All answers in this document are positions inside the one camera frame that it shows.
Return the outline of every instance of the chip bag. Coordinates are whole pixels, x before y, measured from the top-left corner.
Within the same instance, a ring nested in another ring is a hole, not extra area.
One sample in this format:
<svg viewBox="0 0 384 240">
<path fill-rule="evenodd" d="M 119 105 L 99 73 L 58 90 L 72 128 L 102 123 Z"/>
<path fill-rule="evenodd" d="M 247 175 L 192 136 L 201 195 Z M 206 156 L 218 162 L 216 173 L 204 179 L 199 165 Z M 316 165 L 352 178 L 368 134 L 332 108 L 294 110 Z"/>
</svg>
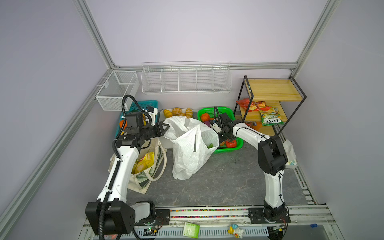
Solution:
<svg viewBox="0 0 384 240">
<path fill-rule="evenodd" d="M 243 100 L 236 101 L 236 103 L 237 103 L 241 108 L 243 108 L 244 110 L 246 110 L 246 109 L 248 108 L 249 98 L 244 98 Z M 255 102 L 252 102 L 252 103 L 251 103 L 251 106 L 249 107 L 249 110 L 248 110 L 248 112 L 252 112 L 252 111 L 258 111 Z"/>
<path fill-rule="evenodd" d="M 244 98 L 243 100 L 239 100 L 239 101 L 236 101 L 237 104 L 239 104 L 239 106 L 241 108 L 243 108 L 244 110 L 246 110 L 248 108 L 248 104 L 249 104 L 249 98 Z M 252 112 L 252 111 L 260 111 L 260 110 L 268 110 L 270 109 L 271 107 L 268 107 L 265 102 L 261 101 L 261 102 L 253 102 L 251 103 L 251 106 L 249 107 L 249 110 L 248 112 Z"/>
<path fill-rule="evenodd" d="M 138 174 L 139 172 L 151 167 L 155 161 L 155 154 L 153 152 L 146 153 L 145 156 L 136 161 L 133 165 L 132 174 Z"/>
<path fill-rule="evenodd" d="M 272 126 L 275 124 L 284 124 L 281 120 L 278 108 L 271 107 L 266 111 L 260 110 L 263 126 Z"/>
</svg>

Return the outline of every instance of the green card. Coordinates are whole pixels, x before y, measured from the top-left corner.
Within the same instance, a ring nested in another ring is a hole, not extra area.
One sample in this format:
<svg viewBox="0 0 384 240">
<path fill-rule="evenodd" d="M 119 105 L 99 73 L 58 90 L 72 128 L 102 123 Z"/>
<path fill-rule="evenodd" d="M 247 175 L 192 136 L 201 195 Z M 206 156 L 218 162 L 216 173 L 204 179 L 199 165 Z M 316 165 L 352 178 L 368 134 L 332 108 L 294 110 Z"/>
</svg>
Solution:
<svg viewBox="0 0 384 240">
<path fill-rule="evenodd" d="M 184 224 L 183 236 L 199 238 L 200 226 L 197 224 L 186 222 Z"/>
</svg>

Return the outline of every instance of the white plastic bag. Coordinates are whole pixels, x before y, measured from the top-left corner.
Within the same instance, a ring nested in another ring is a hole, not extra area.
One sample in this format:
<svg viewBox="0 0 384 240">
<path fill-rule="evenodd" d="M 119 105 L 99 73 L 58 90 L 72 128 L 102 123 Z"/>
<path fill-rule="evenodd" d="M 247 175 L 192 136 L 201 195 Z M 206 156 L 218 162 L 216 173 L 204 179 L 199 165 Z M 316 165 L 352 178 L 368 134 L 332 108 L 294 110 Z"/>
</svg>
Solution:
<svg viewBox="0 0 384 240">
<path fill-rule="evenodd" d="M 283 143 L 283 147 L 284 147 L 285 153 L 287 154 L 287 158 L 288 158 L 287 164 L 288 165 L 297 165 L 296 154 L 293 150 L 292 143 L 289 140 L 285 140 L 285 142 Z"/>
<path fill-rule="evenodd" d="M 197 119 L 170 117 L 164 120 L 170 128 L 164 137 L 173 142 L 173 177 L 186 180 L 207 162 L 218 148 L 217 133 Z"/>
</svg>

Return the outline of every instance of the colorful bead strip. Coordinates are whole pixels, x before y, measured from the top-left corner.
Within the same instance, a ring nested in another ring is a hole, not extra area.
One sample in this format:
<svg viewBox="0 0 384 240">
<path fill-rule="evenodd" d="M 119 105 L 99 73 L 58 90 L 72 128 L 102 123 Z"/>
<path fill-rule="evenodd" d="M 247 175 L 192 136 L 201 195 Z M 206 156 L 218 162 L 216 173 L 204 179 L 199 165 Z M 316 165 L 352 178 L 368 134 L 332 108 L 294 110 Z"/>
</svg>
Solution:
<svg viewBox="0 0 384 240">
<path fill-rule="evenodd" d="M 170 218 L 211 218 L 211 217 L 247 217 L 247 215 L 222 215 L 222 216 L 176 216 Z"/>
<path fill-rule="evenodd" d="M 171 210 L 171 212 L 200 212 L 200 211 L 241 211 L 248 209 L 179 209 Z"/>
</svg>

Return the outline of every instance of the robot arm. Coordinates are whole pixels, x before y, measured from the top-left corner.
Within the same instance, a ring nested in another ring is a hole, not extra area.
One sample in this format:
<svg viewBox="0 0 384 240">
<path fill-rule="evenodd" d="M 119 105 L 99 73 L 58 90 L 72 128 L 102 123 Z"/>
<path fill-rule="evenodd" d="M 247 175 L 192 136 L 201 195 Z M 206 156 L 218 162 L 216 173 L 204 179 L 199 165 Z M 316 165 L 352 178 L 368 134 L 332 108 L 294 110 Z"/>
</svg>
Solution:
<svg viewBox="0 0 384 240">
<path fill-rule="evenodd" d="M 282 181 L 288 162 L 281 139 L 260 133 L 239 120 L 232 121 L 226 113 L 220 114 L 215 121 L 219 142 L 240 137 L 258 150 L 258 163 L 266 184 L 263 217 L 270 222 L 278 220 L 285 214 Z"/>
<path fill-rule="evenodd" d="M 129 178 L 142 145 L 145 140 L 163 136 L 169 128 L 168 124 L 155 122 L 156 115 L 157 108 L 152 107 L 147 107 L 145 112 L 126 114 L 125 132 L 114 139 L 117 154 L 111 173 L 97 201 L 89 202 L 85 209 L 89 223 L 100 239 L 104 239 L 104 234 L 130 233 L 134 223 L 155 219 L 152 201 L 138 202 L 132 206 L 128 206 L 126 202 Z"/>
</svg>

